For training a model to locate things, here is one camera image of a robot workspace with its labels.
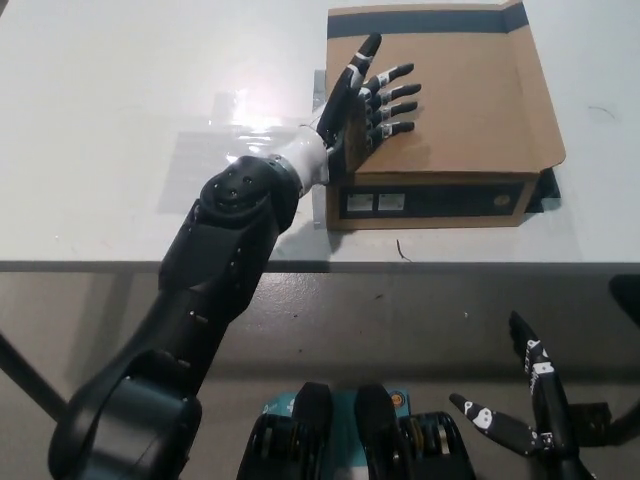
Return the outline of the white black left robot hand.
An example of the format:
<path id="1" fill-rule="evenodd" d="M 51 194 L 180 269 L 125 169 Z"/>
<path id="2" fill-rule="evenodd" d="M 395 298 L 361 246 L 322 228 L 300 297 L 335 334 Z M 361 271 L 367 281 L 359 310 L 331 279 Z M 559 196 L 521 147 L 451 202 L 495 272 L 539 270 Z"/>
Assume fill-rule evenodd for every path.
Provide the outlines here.
<path id="1" fill-rule="evenodd" d="M 275 161 L 294 178 L 300 196 L 316 185 L 342 181 L 354 174 L 387 140 L 415 128 L 398 116 L 417 110 L 410 97 L 418 83 L 389 88 L 410 74 L 412 63 L 373 76 L 368 71 L 381 46 L 382 35 L 370 34 L 336 80 L 328 100 L 302 123 L 294 139 L 278 149 Z"/>

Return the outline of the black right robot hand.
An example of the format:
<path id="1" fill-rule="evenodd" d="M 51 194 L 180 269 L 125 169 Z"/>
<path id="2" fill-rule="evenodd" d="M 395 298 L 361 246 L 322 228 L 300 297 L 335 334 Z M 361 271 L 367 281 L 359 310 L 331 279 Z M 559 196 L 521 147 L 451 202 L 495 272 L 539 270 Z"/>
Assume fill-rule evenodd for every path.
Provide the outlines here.
<path id="1" fill-rule="evenodd" d="M 509 316 L 513 349 L 528 380 L 535 424 L 530 426 L 468 398 L 452 393 L 450 402 L 474 428 L 494 443 L 533 458 L 548 479 L 591 479 L 580 459 L 565 389 L 544 344 L 517 312 Z"/>

